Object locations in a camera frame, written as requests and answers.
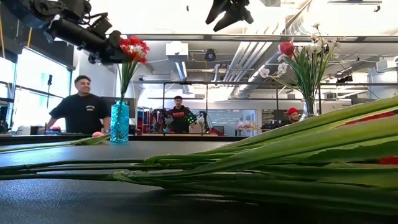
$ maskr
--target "red cap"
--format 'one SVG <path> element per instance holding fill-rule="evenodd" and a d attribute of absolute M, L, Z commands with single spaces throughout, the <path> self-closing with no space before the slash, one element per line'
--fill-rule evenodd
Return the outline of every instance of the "red cap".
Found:
<path fill-rule="evenodd" d="M 299 113 L 299 110 L 296 108 L 291 108 L 287 110 L 286 115 L 292 115 L 292 113 Z"/>

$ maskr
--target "person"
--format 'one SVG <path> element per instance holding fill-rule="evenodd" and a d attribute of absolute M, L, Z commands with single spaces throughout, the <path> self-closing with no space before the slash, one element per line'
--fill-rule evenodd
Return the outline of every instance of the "person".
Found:
<path fill-rule="evenodd" d="M 90 93 L 91 79 L 80 75 L 75 79 L 77 94 L 66 97 L 51 112 L 47 129 L 65 118 L 68 133 L 93 134 L 109 132 L 109 110 L 104 99 Z"/>
<path fill-rule="evenodd" d="M 290 108 L 289 110 L 287 110 L 286 116 L 287 120 L 283 121 L 281 124 L 273 124 L 271 129 L 280 128 L 288 124 L 293 124 L 300 120 L 299 110 L 296 108 Z"/>
<path fill-rule="evenodd" d="M 174 97 L 175 106 L 169 111 L 172 115 L 173 121 L 171 127 L 174 133 L 189 133 L 190 124 L 188 124 L 187 116 L 193 116 L 192 112 L 182 105 L 182 97 Z"/>

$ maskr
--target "vase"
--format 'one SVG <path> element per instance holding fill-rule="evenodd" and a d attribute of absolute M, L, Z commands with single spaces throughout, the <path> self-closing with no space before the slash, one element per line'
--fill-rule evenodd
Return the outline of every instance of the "vase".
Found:
<path fill-rule="evenodd" d="M 111 142 L 129 141 L 129 106 L 126 101 L 116 100 L 111 111 Z"/>
<path fill-rule="evenodd" d="M 318 116 L 317 104 L 314 98 L 308 98 L 302 100 L 303 102 L 303 115 L 300 118 L 300 121 L 312 118 L 314 116 Z"/>

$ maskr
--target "table surface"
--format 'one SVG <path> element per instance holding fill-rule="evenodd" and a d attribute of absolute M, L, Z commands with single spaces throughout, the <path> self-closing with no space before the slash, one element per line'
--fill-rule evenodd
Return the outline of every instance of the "table surface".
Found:
<path fill-rule="evenodd" d="M 0 166 L 70 159 L 187 154 L 225 142 L 149 142 L 73 146 L 0 154 Z M 88 180 L 0 181 L 1 224 L 72 223 L 392 223 L 386 217 L 305 207 L 235 202 L 209 195 L 172 195 L 157 187 Z"/>

